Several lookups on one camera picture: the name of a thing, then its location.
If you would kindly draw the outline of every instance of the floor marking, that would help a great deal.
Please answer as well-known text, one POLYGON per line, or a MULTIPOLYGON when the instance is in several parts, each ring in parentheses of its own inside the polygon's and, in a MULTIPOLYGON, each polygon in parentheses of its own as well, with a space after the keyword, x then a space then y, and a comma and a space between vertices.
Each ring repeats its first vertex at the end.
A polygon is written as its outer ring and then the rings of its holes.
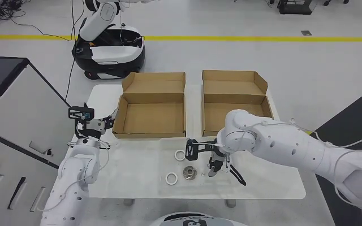
MULTIPOLYGON (((273 37, 273 36, 145 36, 148 41, 228 42, 362 42, 362 37, 273 37)), ((0 40, 63 40, 41 34, 0 34, 0 40)))

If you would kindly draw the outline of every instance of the white ring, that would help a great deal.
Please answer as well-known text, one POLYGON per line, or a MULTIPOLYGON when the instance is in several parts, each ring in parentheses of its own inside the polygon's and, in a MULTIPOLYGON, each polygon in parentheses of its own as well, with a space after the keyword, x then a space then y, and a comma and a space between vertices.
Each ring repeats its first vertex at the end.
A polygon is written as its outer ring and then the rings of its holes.
POLYGON ((177 183, 178 177, 177 177, 177 175, 176 175, 175 173, 170 172, 170 173, 168 173, 168 174, 166 175, 165 180, 166 180, 166 183, 167 183, 168 185, 174 185, 174 184, 177 183), (167 180, 167 178, 168 178, 170 175, 174 175, 174 176, 176 177, 176 180, 175 180, 174 182, 172 182, 172 183, 167 180))
POLYGON ((176 152, 175 152, 175 159, 177 160, 177 161, 182 161, 182 160, 184 160, 185 159, 185 157, 186 157, 186 152, 184 151, 184 150, 177 150, 176 152), (183 153, 183 158, 177 158, 177 153, 178 152, 182 152, 183 153))

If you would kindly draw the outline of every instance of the white table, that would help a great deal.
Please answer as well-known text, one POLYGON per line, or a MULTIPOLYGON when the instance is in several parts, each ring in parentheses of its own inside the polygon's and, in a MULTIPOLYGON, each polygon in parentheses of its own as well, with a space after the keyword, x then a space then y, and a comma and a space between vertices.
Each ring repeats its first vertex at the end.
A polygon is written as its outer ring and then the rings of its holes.
MULTIPOLYGON (((121 85, 96 85, 88 99, 94 108, 95 118, 108 116, 117 107, 121 85)), ((186 84, 187 137, 199 141, 212 140, 201 137, 201 85, 186 84)), ((275 119, 279 119, 273 99, 267 92, 275 119)), ((201 153, 199 159, 178 162, 174 153, 184 149, 186 138, 117 139, 109 129, 102 140, 110 143, 110 160, 99 173, 97 182, 89 186, 90 197, 98 198, 179 198, 179 199, 303 199, 305 189, 298 170, 269 163, 249 152, 232 156, 234 166, 243 175, 247 186, 240 185, 231 173, 223 168, 215 177, 207 175, 210 153, 201 153), (192 181, 183 178, 185 166, 194 166, 197 177, 192 181), (168 172, 178 174, 178 182, 165 183, 168 172)), ((107 154, 101 151, 101 164, 107 154)))

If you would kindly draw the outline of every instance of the cardboard box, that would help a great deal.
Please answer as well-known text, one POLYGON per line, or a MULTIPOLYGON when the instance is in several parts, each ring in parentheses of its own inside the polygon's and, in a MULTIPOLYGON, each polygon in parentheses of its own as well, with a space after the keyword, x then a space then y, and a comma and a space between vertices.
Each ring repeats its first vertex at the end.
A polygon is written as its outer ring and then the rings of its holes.
POLYGON ((185 137, 185 73, 134 73, 123 81, 117 138, 185 137))
POLYGON ((266 90, 268 83, 254 71, 202 72, 202 135, 216 136, 225 126, 226 114, 244 109, 272 118, 266 90))

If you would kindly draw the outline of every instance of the box flap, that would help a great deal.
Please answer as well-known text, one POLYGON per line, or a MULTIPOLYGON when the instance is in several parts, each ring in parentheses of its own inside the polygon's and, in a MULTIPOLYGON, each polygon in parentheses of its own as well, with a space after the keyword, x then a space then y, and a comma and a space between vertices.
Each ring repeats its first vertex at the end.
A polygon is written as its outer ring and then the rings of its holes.
POLYGON ((123 81, 123 93, 184 93, 186 75, 172 73, 130 73, 123 81))
POLYGON ((120 97, 118 102, 118 111, 116 120, 113 125, 113 133, 123 133, 124 122, 126 121, 126 112, 127 112, 128 103, 123 96, 120 97))
POLYGON ((203 71, 205 94, 265 95, 268 83, 254 71, 203 71))

